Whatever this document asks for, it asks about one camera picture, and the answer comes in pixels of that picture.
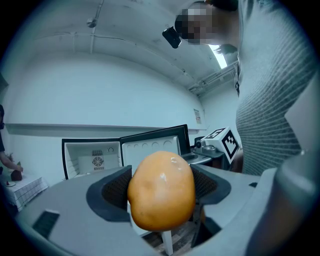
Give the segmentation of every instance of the gray floor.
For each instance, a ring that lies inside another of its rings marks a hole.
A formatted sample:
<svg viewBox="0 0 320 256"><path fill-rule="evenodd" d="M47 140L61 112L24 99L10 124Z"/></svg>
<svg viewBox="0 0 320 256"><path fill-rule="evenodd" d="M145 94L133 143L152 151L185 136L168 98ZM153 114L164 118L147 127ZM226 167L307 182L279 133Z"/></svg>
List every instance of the gray floor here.
<svg viewBox="0 0 320 256"><path fill-rule="evenodd" d="M191 242L196 233L196 222L199 221L199 206L196 205L193 214L193 221L188 221L185 224L171 230L173 255L180 256L191 250ZM167 255L163 244L161 234L152 232L143 237L143 239L152 246L157 252L162 255Z"/></svg>

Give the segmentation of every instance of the checkered tablecloth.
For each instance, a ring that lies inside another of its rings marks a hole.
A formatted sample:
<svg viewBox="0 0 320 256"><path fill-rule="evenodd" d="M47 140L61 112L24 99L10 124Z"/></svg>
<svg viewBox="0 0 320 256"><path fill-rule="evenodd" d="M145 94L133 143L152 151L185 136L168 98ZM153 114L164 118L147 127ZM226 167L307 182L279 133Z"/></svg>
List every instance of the checkered tablecloth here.
<svg viewBox="0 0 320 256"><path fill-rule="evenodd" d="M19 212L32 198L48 188L47 182L42 177L25 175L24 173L22 180L14 182L14 186L6 186L5 178L1 179L6 199L10 204L16 205Z"/></svg>

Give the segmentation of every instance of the hand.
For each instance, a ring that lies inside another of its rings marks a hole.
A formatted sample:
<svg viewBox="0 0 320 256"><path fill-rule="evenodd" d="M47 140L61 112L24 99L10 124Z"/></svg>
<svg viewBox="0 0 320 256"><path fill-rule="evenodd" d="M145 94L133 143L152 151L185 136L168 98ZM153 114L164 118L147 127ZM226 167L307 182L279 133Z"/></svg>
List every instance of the hand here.
<svg viewBox="0 0 320 256"><path fill-rule="evenodd" d="M18 167L17 167L17 171L19 171L19 172L23 172L24 171L24 169L22 168L22 166L21 165L17 165Z"/></svg>

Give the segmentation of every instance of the striped sweater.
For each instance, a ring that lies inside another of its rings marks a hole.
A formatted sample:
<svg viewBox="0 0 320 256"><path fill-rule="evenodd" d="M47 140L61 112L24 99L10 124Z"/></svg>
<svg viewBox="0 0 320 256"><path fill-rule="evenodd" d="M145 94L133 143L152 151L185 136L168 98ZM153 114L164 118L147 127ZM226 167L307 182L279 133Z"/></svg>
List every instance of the striped sweater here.
<svg viewBox="0 0 320 256"><path fill-rule="evenodd" d="M236 126L243 173L261 175L301 151L285 113L319 63L304 31L280 3L240 0L239 19Z"/></svg>

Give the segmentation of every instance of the fan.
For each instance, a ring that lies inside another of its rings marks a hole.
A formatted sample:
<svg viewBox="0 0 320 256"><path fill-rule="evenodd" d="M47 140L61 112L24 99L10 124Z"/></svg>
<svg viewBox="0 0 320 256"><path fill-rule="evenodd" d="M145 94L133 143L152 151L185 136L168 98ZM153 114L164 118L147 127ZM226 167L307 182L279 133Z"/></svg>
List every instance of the fan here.
<svg viewBox="0 0 320 256"><path fill-rule="evenodd" d="M105 169L102 150L92 151L92 164L94 171Z"/></svg>
<svg viewBox="0 0 320 256"><path fill-rule="evenodd" d="M97 167L100 167L102 166L102 164L104 163L104 161L102 160L101 157L97 156L93 159L92 163L97 166Z"/></svg>

